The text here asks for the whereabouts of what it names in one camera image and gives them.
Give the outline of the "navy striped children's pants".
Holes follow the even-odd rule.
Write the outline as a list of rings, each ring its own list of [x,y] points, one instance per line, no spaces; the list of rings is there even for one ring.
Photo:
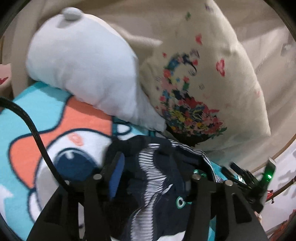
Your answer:
[[[165,138],[114,140],[105,163],[117,153],[122,158],[109,182],[107,211],[115,240],[182,240],[193,203],[191,176],[223,181],[204,152]]]

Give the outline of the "cartoon fleece blanket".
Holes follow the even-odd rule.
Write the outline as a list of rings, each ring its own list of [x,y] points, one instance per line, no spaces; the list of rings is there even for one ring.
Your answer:
[[[41,82],[23,91],[15,103],[33,120],[52,162],[69,180],[84,179],[100,167],[113,138],[156,136]],[[12,111],[3,110],[1,215],[20,239],[27,239],[57,186],[26,124]]]

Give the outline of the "cream floral print pillow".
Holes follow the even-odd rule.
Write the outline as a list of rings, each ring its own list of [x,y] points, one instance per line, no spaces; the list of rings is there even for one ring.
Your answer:
[[[120,1],[112,12],[169,137],[214,150],[270,136],[255,70],[215,1]]]

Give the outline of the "white plush pillow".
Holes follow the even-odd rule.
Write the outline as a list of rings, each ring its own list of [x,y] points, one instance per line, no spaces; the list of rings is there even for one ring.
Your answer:
[[[68,7],[48,19],[31,40],[26,68],[33,80],[66,90],[108,115],[165,129],[140,86],[135,52],[96,16]]]

